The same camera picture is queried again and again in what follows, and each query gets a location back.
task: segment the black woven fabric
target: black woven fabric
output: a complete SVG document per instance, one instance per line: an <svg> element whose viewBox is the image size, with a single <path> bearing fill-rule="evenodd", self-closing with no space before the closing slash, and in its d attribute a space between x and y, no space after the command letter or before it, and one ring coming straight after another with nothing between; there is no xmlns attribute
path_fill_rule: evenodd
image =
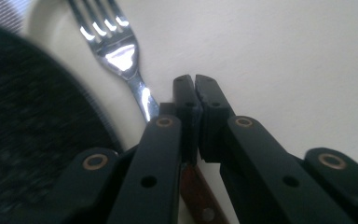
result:
<svg viewBox="0 0 358 224"><path fill-rule="evenodd" d="M0 30L0 223L50 191L82 150L120 150L88 95L60 66Z"/></svg>

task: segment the white surface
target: white surface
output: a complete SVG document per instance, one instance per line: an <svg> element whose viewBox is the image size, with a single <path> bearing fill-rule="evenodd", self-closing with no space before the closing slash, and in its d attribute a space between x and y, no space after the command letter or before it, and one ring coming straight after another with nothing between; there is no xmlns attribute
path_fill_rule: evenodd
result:
<svg viewBox="0 0 358 224"><path fill-rule="evenodd" d="M218 81L237 115L258 119L290 153L330 147L358 161L358 1L118 3L159 102L172 100L175 77L203 74ZM64 1L34 2L23 34L94 91L125 147L138 143L145 125L131 92L94 60ZM238 223L218 166L200 168Z"/></svg>

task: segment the silver fork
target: silver fork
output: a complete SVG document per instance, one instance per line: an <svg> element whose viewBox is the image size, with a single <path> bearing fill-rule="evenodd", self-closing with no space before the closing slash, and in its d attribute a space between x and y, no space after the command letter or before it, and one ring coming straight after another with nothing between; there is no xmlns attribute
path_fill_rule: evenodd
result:
<svg viewBox="0 0 358 224"><path fill-rule="evenodd" d="M139 46L130 23L114 0L68 0L80 32L97 60L129 85L146 121L158 104L139 73Z"/></svg>

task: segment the fork tines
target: fork tines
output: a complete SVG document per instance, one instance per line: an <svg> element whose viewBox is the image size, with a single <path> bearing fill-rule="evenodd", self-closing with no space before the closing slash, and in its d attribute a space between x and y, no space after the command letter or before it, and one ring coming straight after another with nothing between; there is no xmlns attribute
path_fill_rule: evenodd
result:
<svg viewBox="0 0 358 224"><path fill-rule="evenodd" d="M130 32L130 23L114 0L69 0L80 25L80 32L89 42L100 43L114 34Z"/></svg>

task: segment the wooden handle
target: wooden handle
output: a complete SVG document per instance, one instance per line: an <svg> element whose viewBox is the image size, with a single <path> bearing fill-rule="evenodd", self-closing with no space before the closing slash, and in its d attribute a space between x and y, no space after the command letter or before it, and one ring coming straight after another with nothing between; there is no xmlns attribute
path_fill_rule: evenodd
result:
<svg viewBox="0 0 358 224"><path fill-rule="evenodd" d="M182 171L180 191L197 224L228 224L198 166L188 165Z"/></svg>

